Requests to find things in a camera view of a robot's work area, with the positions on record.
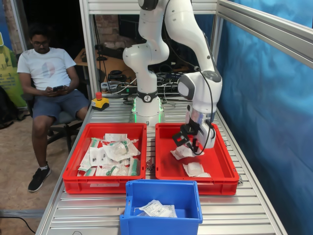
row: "blue plastic bin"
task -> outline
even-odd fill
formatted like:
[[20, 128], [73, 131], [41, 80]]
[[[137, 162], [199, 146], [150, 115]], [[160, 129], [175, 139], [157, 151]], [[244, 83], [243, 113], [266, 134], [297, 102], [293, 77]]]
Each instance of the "blue plastic bin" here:
[[[196, 181], [135, 180], [126, 184], [122, 235], [197, 235], [202, 212]], [[177, 218], [137, 216], [139, 207], [158, 200], [174, 205]]]

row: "glasses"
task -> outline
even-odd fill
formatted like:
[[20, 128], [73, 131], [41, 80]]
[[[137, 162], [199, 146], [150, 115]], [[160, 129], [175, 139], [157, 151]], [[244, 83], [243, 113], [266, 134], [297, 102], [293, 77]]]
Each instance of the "glasses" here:
[[40, 47], [41, 45], [46, 46], [46, 45], [48, 45], [48, 44], [49, 44], [49, 42], [47, 42], [47, 41], [42, 42], [42, 43], [41, 43], [41, 42], [34, 42], [34, 45], [35, 45], [35, 46], [39, 46], [39, 47]]

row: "brick wall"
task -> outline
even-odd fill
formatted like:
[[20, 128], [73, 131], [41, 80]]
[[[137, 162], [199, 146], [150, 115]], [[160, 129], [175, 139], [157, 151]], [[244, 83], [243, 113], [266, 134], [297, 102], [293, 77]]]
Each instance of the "brick wall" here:
[[15, 54], [22, 53], [21, 41], [16, 27], [12, 5], [10, 0], [2, 0], [6, 23], [9, 30], [12, 49]]
[[96, 15], [100, 42], [109, 48], [129, 47], [136, 42], [119, 35], [117, 15]]

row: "floor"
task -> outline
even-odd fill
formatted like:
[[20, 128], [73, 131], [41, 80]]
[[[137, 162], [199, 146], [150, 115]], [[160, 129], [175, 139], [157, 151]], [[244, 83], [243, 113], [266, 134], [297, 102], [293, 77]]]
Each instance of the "floor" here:
[[[16, 121], [0, 130], [0, 211], [44, 210], [68, 157], [66, 139], [48, 145], [47, 161], [52, 174], [42, 188], [30, 193], [28, 184], [38, 168], [31, 143], [32, 118]], [[36, 231], [41, 218], [26, 218]], [[31, 235], [26, 224], [19, 219], [0, 219], [2, 235]]]

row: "blue curtain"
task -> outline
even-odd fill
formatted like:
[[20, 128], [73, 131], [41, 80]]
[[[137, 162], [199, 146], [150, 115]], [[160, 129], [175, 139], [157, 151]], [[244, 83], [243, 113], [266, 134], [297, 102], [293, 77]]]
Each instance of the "blue curtain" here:
[[[312, 27], [312, 0], [235, 2]], [[229, 22], [218, 68], [219, 109], [284, 227], [312, 235], [313, 70]]]

